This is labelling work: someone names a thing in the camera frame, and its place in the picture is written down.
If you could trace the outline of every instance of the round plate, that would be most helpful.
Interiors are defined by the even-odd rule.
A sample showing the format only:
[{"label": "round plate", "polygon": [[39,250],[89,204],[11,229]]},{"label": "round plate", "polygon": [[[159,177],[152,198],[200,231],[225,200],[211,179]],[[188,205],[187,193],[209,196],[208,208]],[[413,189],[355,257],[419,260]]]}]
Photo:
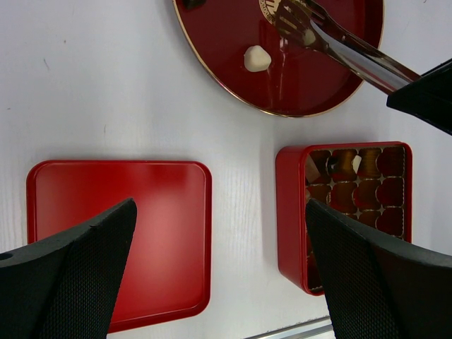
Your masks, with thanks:
[{"label": "round plate", "polygon": [[[361,79],[319,52],[283,40],[272,22],[280,0],[206,0],[186,10],[173,0],[187,40],[211,76],[241,101],[283,117],[326,112],[351,96]],[[383,0],[318,0],[346,30],[378,47]],[[244,53],[260,45],[267,71],[244,67]]]}]

